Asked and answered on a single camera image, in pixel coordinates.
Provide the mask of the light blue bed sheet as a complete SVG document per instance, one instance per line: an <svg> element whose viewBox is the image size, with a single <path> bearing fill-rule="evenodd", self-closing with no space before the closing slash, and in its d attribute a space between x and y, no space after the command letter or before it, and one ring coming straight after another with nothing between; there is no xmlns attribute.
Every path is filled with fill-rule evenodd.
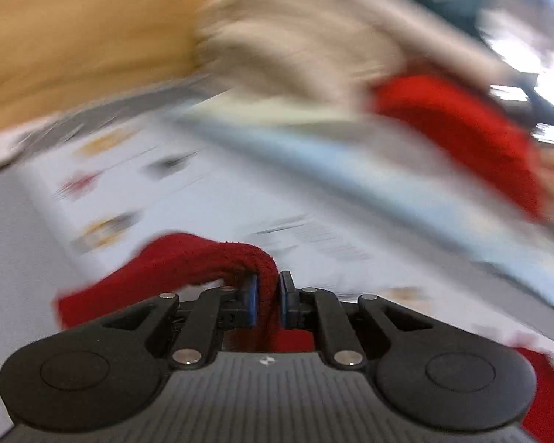
<svg viewBox="0 0 554 443"><path fill-rule="evenodd" d="M550 230L393 120L232 92L175 104L166 114L202 136L356 199L554 307Z"/></svg>

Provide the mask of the wooden bed frame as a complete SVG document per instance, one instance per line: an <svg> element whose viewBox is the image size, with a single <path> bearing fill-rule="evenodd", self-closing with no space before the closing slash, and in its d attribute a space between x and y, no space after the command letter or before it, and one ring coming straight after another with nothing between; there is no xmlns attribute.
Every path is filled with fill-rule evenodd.
<svg viewBox="0 0 554 443"><path fill-rule="evenodd" d="M207 0L0 0L0 132L196 68Z"/></svg>

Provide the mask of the dark red knit sweater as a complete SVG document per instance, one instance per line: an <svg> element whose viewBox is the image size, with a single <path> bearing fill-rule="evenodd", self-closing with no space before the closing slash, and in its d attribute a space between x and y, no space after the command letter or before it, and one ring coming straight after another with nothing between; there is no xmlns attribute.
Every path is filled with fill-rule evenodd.
<svg viewBox="0 0 554 443"><path fill-rule="evenodd" d="M253 352L310 352L310 333L281 327L277 305L278 270L269 254L245 243L216 242L188 233L171 233L151 241L123 267L54 301L63 328L69 329L186 286L221 280L240 288L255 276L259 282L257 325L236 332L236 348ZM541 442L554 442L554 365L550 354L526 346L515 350L533 366L536 398L523 427Z"/></svg>

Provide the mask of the white deer print cloth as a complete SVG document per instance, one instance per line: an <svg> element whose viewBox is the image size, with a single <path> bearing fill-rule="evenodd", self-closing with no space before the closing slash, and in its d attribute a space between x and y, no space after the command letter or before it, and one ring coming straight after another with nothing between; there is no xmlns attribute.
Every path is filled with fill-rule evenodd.
<svg viewBox="0 0 554 443"><path fill-rule="evenodd" d="M94 272L88 284L58 295L111 274L157 237L186 232L258 246L300 287L344 301L374 293L554 357L547 306L480 265L387 216L163 122L138 118L16 165L33 175L55 235Z"/></svg>

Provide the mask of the grey bed mattress cover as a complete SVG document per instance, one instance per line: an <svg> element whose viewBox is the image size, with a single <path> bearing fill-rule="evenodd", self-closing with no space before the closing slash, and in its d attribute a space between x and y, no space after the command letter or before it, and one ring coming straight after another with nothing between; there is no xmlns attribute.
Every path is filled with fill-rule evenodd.
<svg viewBox="0 0 554 443"><path fill-rule="evenodd" d="M14 351L59 331L53 300L93 275L53 232L28 168L1 171L0 369ZM10 427L0 398L0 436Z"/></svg>

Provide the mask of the bright red folded blanket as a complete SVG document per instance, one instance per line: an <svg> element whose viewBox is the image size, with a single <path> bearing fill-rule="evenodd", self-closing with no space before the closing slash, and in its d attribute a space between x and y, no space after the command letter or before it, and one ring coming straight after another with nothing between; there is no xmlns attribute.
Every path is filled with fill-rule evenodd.
<svg viewBox="0 0 554 443"><path fill-rule="evenodd" d="M373 85L370 110L421 133L530 218L543 218L540 155L490 99L442 76L408 74Z"/></svg>

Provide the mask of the cream folded fleece blanket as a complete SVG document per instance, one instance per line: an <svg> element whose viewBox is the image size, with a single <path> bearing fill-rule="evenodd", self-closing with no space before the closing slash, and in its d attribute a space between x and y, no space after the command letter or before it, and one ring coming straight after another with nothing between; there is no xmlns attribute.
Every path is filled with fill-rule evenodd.
<svg viewBox="0 0 554 443"><path fill-rule="evenodd" d="M210 0L197 33L218 86L350 111L416 60L481 90L513 74L483 43L409 0Z"/></svg>

